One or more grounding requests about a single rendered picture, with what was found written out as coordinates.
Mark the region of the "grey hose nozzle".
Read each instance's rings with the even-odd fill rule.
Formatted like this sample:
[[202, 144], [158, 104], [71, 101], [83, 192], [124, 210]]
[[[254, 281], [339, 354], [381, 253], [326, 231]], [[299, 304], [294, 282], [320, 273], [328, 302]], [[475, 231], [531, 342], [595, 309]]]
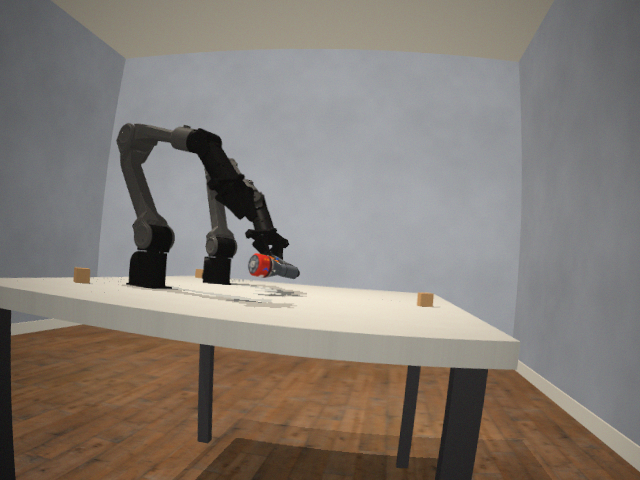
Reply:
[[280, 259], [272, 252], [271, 256], [255, 253], [249, 260], [248, 270], [251, 275], [263, 278], [279, 275], [295, 279], [300, 275], [297, 267]]

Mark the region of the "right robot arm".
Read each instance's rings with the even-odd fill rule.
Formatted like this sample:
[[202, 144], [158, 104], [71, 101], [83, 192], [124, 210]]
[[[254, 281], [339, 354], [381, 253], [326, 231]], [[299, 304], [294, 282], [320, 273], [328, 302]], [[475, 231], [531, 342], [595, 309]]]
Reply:
[[175, 234], [156, 210], [141, 164], [145, 163], [158, 141], [171, 142], [174, 149], [196, 153], [209, 176], [218, 165], [231, 162], [220, 149], [221, 138], [202, 128], [198, 131], [184, 125], [169, 130], [152, 125], [134, 125], [125, 124], [116, 140], [121, 169], [137, 216], [132, 225], [134, 242], [137, 250], [143, 250], [131, 256], [129, 283], [126, 285], [172, 289], [165, 286], [165, 279], [167, 253], [174, 245]]

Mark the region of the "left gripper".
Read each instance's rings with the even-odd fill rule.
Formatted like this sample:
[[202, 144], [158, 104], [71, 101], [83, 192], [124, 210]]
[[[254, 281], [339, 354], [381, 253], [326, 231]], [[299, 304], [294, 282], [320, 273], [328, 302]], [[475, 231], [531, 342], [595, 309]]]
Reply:
[[[283, 248], [286, 248], [289, 242], [277, 233], [277, 229], [274, 228], [272, 221], [269, 219], [259, 220], [255, 223], [254, 229], [255, 230], [248, 229], [245, 233], [246, 238], [252, 238], [254, 240], [252, 243], [253, 247], [257, 249], [260, 254], [271, 256], [272, 252], [275, 256], [283, 260]], [[272, 245], [271, 249], [269, 245]]]

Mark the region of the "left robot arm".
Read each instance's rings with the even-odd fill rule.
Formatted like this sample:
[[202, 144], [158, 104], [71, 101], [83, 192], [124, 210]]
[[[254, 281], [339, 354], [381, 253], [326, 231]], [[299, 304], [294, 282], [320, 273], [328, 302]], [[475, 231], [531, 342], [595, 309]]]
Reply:
[[[207, 186], [210, 176], [206, 169], [205, 176]], [[259, 220], [271, 220], [266, 201], [264, 199], [264, 194], [262, 195], [262, 193], [256, 189], [252, 180], [244, 178], [243, 181], [247, 186], [253, 188], [255, 194], [254, 202], [258, 217], [252, 221], [253, 226]], [[231, 259], [229, 258], [233, 258], [236, 254], [237, 242], [234, 238], [234, 234], [227, 228], [225, 206], [215, 199], [215, 196], [218, 193], [215, 190], [210, 190], [207, 186], [207, 194], [212, 230], [206, 235], [206, 251], [208, 256], [212, 257], [204, 257], [204, 269], [202, 273], [203, 283], [231, 285]]]

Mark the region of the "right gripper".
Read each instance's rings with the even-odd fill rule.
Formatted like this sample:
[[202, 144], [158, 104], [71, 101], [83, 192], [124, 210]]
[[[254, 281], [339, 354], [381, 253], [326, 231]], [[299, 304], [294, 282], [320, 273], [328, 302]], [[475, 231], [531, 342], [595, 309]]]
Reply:
[[254, 204], [254, 190], [245, 184], [244, 174], [237, 174], [231, 163], [222, 163], [215, 167], [210, 173], [210, 178], [207, 185], [210, 190], [218, 193], [215, 199], [225, 205], [239, 220], [245, 216], [252, 222], [258, 217]]

